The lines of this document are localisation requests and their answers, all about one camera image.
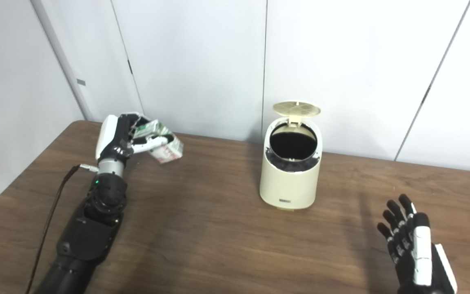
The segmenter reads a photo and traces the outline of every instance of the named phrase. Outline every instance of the trash can lid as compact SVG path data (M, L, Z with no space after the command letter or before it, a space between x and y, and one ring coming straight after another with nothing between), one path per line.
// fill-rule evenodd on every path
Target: trash can lid
M320 108L313 104L300 101L285 101L273 105L273 110L281 116L289 117L288 124L300 127L302 117L312 117L320 113Z

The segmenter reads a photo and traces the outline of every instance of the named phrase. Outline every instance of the wood grain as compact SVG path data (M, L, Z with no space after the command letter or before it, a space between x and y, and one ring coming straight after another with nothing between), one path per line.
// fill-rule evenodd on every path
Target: wood grain
M22 293L52 199L73 165L92 163L99 124L70 125L0 196L0 293ZM88 294L395 293L375 230L401 192L431 219L460 293L470 294L470 171L325 153L317 200L277 210L258 192L261 145L181 134L184 157L128 162L129 204ZM37 279L92 174L67 183Z

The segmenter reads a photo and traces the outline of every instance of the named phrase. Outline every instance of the trash can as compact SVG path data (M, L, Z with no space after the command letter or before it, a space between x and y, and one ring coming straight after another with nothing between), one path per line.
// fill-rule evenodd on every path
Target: trash can
M273 110L283 117L269 125L264 138L261 197L281 209L307 208L317 193L322 139L317 125L305 118L318 115L320 108L287 101Z

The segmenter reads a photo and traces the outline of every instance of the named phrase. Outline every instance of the robotic hand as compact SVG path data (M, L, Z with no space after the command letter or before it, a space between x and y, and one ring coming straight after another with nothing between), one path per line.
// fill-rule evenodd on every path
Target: robotic hand
M431 242L431 229L426 214L416 212L405 195L399 197L405 209L393 200L384 218L390 225L377 228L388 242L388 251L395 263L400 288L398 294L456 294L457 282L442 245Z
M110 115L104 121L95 150L98 167L80 165L97 175L67 223L56 247L58 255L36 294L82 294L86 290L123 220L127 160L134 153L157 149L176 139L173 134L138 136L136 130L149 122L136 112Z

